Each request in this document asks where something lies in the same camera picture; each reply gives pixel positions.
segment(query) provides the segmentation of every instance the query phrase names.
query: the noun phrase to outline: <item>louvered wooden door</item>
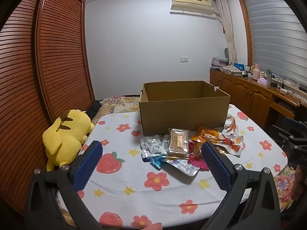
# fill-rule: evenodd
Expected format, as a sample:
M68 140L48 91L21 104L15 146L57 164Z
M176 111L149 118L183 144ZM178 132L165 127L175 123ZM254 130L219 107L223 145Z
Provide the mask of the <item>louvered wooden door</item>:
M22 0L0 31L0 197L23 213L42 133L94 97L84 42L84 0Z
M31 40L37 0L23 0L0 33L0 195L21 212L32 171L45 169L50 120L36 86Z
M93 102L84 45L84 0L44 0L38 15L37 62L53 120Z

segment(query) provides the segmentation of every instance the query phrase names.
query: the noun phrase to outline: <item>pink bottle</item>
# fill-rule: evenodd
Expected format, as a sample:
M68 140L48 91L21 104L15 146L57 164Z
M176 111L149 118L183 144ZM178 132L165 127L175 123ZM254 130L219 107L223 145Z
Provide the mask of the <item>pink bottle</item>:
M260 76L260 69L259 69L259 64L255 64L251 67L252 69L252 72L253 72L253 76L252 78L254 80L258 80L259 79L259 76Z

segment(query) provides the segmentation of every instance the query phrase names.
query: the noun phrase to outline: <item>cardboard box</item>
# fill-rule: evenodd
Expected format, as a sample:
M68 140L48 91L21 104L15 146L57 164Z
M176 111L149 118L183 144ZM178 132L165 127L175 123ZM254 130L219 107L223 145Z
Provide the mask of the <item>cardboard box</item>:
M224 126L230 95L205 81L145 83L140 112L145 136L168 134L168 128L196 131Z

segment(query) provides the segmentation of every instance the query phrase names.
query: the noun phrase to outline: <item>yellow stuffed animal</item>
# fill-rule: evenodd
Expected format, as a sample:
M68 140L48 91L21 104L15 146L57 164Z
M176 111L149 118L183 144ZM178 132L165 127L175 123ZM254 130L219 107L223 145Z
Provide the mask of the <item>yellow stuffed animal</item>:
M94 128L90 118L79 110L64 112L43 133L43 143L48 157L47 171L54 166L70 164Z

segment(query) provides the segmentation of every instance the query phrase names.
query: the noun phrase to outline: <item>human hand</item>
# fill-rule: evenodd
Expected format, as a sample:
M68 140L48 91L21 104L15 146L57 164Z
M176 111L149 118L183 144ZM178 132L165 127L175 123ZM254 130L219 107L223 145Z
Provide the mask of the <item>human hand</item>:
M297 166L295 171L295 178L293 182L293 187L291 191L291 199L298 200L301 193L303 192L304 186L307 185L307 178L304 178L304 174L300 166Z
M145 227L143 230L162 230L162 224L161 223L155 223L155 224L152 224L152 225Z

